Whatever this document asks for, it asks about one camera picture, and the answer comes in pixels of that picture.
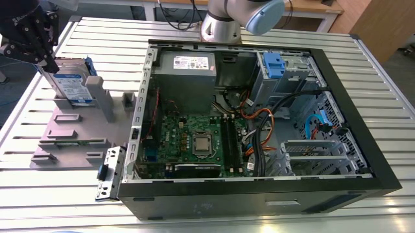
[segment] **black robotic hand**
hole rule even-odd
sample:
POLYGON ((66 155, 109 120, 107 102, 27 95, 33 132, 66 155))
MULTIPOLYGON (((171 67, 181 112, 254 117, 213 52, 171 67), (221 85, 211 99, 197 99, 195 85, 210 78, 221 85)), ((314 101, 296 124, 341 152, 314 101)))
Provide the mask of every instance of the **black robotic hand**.
POLYGON ((0 54, 41 65, 57 73, 54 46, 59 39, 59 17, 46 12, 39 0, 0 0, 0 54))

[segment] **ram slot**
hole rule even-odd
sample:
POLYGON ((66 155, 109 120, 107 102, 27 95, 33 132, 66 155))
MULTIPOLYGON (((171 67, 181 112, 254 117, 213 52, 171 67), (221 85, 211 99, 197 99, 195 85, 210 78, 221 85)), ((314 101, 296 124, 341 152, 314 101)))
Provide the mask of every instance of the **ram slot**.
POLYGON ((231 166, 234 169, 239 170, 242 168, 241 164, 241 154, 238 149, 238 132, 234 120, 229 120, 229 137, 230 137, 230 147, 231 147, 231 166))
POLYGON ((231 143, 230 143, 230 134, 229 134, 229 120, 221 119, 221 137, 222 137, 222 150, 225 157, 226 170, 231 168, 231 143))

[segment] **motherboard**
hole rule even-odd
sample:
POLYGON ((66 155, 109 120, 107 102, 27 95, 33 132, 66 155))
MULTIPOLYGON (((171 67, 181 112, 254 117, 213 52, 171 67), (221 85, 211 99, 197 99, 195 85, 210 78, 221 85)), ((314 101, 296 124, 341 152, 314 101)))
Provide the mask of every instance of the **motherboard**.
POLYGON ((146 148, 145 179, 245 177, 241 140, 246 120, 231 116, 165 116, 159 148, 146 148))

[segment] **floor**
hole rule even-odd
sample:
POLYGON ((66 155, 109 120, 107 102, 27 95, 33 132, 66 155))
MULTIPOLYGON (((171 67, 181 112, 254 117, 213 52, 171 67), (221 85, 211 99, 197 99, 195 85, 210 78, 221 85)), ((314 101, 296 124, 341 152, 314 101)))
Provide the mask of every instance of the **floor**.
MULTIPOLYGON (((50 8, 50 5, 43 2, 43 7, 50 8)), ((190 15, 185 11, 167 10, 169 17, 190 20, 190 15)), ((121 19, 141 19, 146 20, 143 8, 130 6, 113 6, 111 8, 101 4, 81 4, 77 12, 67 9, 58 11, 61 15, 61 30, 63 30, 69 19, 73 15, 86 17, 106 17, 121 19)), ((158 10, 158 19, 163 20, 162 12, 158 10)), ((0 70, 10 78, 10 82, 0 85, 0 128, 7 121, 18 100, 31 82, 37 69, 31 64, 18 63, 17 61, 0 56, 0 70)), ((384 67, 401 88, 404 94, 415 105, 415 54, 404 56, 404 51, 397 51, 392 59, 384 64, 384 67)))

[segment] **green circuit board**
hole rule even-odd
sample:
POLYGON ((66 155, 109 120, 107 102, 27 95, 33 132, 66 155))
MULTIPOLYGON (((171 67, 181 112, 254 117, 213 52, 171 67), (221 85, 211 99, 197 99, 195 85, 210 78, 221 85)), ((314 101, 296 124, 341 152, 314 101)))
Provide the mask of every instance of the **green circuit board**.
MULTIPOLYGON (((246 129, 246 120, 234 119, 237 132, 246 129)), ((225 153, 222 147, 222 129, 219 116, 165 116, 162 122, 162 141, 158 151, 147 150, 146 156, 153 157, 153 163, 147 163, 149 173, 153 179, 163 179, 165 165, 179 163, 218 164, 222 166, 222 177, 243 177, 246 171, 230 172, 225 168, 225 153), (199 136, 211 138, 211 154, 197 156, 194 154, 194 138, 199 136)))

